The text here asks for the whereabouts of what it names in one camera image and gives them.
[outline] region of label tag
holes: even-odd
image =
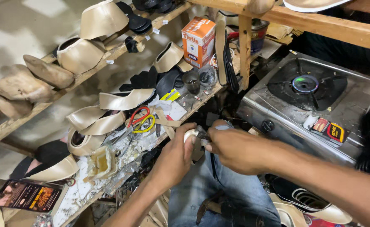
[[[159,34],[159,30],[157,28],[153,28],[153,32],[156,33],[157,35]]]

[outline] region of orange box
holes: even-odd
[[[195,17],[182,29],[185,60],[201,68],[213,57],[216,24],[211,20]]]

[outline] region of red scissors handle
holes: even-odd
[[[139,118],[139,119],[137,119],[137,120],[133,121],[134,116],[137,114],[137,112],[139,112],[139,111],[141,111],[141,110],[147,110],[147,114],[146,114],[146,115],[144,115],[144,116],[142,116],[141,118]],[[131,116],[131,118],[130,118],[130,121],[129,121],[129,124],[128,124],[128,128],[129,128],[131,125],[134,125],[134,124],[136,124],[136,123],[138,123],[138,122],[142,121],[142,120],[143,120],[144,118],[146,118],[148,115],[150,115],[150,109],[149,109],[147,106],[143,106],[143,107],[138,108],[138,109],[137,109],[137,110],[132,114],[132,116]]]

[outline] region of jeans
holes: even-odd
[[[216,128],[225,130],[232,126],[221,125]],[[200,205],[220,189],[224,190],[233,203],[260,215],[265,227],[280,227],[278,212],[257,176],[245,176],[230,170],[220,163],[218,155],[214,155],[213,161],[221,184],[213,177],[210,153],[206,151],[204,157],[191,166],[182,181],[171,189],[168,208],[169,227],[232,226],[232,220],[210,211],[207,211],[200,224],[196,225]]]

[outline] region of gas stove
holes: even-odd
[[[272,139],[353,166],[362,146],[359,119],[369,105],[370,77],[290,53],[243,97],[237,113]],[[309,116],[351,132],[344,143],[335,143],[303,127]]]

